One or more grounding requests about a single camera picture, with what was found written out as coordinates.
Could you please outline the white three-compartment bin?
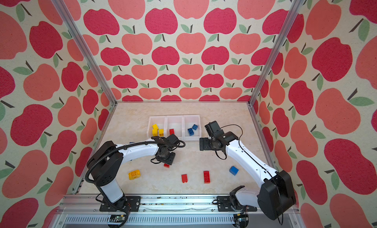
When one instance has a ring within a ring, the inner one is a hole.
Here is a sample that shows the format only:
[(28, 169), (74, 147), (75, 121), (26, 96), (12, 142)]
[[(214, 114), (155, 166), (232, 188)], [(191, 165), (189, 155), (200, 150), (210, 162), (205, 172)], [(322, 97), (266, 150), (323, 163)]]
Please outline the white three-compartment bin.
[[(169, 130), (174, 129), (175, 135), (183, 141), (199, 141), (202, 134), (202, 128), (200, 124), (199, 115), (170, 115), (170, 116), (151, 116), (149, 117), (147, 127), (147, 138), (151, 138), (152, 125), (157, 124), (159, 129), (164, 130), (164, 136), (170, 135)], [(194, 135), (190, 136), (188, 128), (192, 128), (193, 125), (198, 125), (198, 129), (194, 130)]]

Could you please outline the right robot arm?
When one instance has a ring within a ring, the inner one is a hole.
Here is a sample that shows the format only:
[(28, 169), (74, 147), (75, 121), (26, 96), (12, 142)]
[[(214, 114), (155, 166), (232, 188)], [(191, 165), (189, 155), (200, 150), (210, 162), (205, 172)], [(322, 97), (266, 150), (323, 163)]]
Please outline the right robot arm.
[(271, 220), (279, 216), (296, 204), (296, 197), (290, 175), (282, 170), (278, 171), (255, 156), (241, 142), (241, 138), (233, 132), (225, 133), (214, 121), (205, 125), (209, 135), (199, 139), (201, 151), (221, 151), (226, 157), (231, 157), (248, 172), (259, 186), (258, 193), (239, 186), (229, 193), (230, 204), (235, 211), (244, 211), (246, 207), (260, 208)]

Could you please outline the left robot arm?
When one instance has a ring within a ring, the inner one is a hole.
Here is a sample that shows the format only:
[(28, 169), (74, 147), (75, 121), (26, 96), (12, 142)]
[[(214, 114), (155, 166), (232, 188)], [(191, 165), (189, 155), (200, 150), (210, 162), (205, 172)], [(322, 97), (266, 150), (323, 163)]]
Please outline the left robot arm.
[(94, 184), (103, 196), (104, 205), (122, 211), (130, 208), (127, 198), (120, 188), (116, 176), (122, 164), (132, 160), (154, 156), (154, 164), (172, 165), (175, 158), (174, 150), (184, 148), (186, 143), (176, 135), (168, 137), (152, 137), (149, 140), (128, 145), (105, 142), (87, 162), (85, 181)]

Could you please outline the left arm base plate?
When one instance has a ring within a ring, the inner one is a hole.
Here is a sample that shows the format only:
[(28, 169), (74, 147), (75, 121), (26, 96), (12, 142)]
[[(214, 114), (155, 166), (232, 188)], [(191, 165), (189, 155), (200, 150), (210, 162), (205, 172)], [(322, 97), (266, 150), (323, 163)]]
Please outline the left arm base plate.
[(123, 196), (116, 202), (109, 202), (103, 198), (101, 202), (101, 212), (138, 212), (141, 196)]

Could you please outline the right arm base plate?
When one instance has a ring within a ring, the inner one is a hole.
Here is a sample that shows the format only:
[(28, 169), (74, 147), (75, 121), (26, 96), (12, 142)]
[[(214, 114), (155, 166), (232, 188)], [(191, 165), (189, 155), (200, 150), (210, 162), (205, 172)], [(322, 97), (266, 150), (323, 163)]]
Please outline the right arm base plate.
[(235, 197), (232, 196), (217, 196), (215, 200), (212, 201), (212, 204), (218, 207), (219, 212), (256, 212), (257, 207), (241, 205)]

